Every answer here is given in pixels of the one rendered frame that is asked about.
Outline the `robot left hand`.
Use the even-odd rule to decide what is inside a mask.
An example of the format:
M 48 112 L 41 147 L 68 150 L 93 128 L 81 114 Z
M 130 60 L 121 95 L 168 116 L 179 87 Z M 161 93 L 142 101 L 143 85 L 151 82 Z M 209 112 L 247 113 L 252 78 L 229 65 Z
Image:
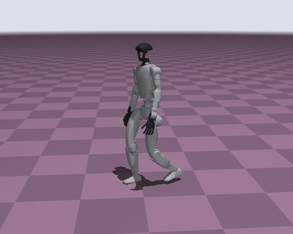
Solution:
M 151 117 L 151 113 L 149 114 L 149 117 L 148 117 L 148 121 L 147 121 L 147 123 L 141 128 L 141 129 L 143 129 L 145 126 L 146 126 L 146 129 L 145 129 L 145 131 L 143 132 L 143 134 L 147 131 L 147 133 L 146 133 L 146 135 L 148 134 L 148 135 L 150 135 L 150 133 L 151 133 L 151 135 L 153 134 L 153 131 L 154 131 L 154 127 L 155 127 L 155 123 L 154 123 L 154 120 L 156 119 L 153 119 L 153 118 L 150 118 Z M 150 130 L 150 131 L 149 131 Z M 151 132 L 152 131 L 152 132 Z

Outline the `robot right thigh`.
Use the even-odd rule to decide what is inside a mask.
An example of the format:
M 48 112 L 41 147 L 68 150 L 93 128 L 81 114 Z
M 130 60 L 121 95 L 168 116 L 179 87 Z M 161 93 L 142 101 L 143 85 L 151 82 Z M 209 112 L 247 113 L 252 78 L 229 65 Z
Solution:
M 140 108 L 134 109 L 132 111 L 126 129 L 126 147 L 130 152 L 135 152 L 138 150 L 138 144 L 134 142 L 134 139 L 140 126 L 139 120 L 143 119 L 144 118 L 141 116 Z

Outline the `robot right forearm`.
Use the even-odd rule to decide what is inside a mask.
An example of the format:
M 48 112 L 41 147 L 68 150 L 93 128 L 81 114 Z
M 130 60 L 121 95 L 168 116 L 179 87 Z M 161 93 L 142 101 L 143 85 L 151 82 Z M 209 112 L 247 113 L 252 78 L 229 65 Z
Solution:
M 137 105 L 137 99 L 139 98 L 139 95 L 134 93 L 132 91 L 132 95 L 131 95 L 131 101 L 129 103 L 129 107 L 131 107 L 131 112 L 135 109 L 136 105 Z

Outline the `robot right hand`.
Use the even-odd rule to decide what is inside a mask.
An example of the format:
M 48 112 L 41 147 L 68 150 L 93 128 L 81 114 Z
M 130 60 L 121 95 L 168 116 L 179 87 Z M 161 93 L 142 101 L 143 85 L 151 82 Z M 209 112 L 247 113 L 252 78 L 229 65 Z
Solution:
M 130 118 L 130 115 L 131 115 L 131 107 L 128 108 L 128 113 L 125 115 L 125 117 L 123 118 L 123 122 L 124 122 L 124 125 L 127 126 L 127 123 L 128 123 L 128 120 Z

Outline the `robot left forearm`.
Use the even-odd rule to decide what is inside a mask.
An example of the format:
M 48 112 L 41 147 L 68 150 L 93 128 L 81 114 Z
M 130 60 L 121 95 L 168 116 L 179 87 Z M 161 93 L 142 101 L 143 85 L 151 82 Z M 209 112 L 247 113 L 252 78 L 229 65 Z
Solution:
M 150 112 L 151 112 L 151 117 L 155 119 L 156 114 L 158 112 L 158 106 L 161 100 L 161 92 L 159 90 L 155 90 L 154 91 L 154 98 L 152 99 L 152 107 L 150 108 Z

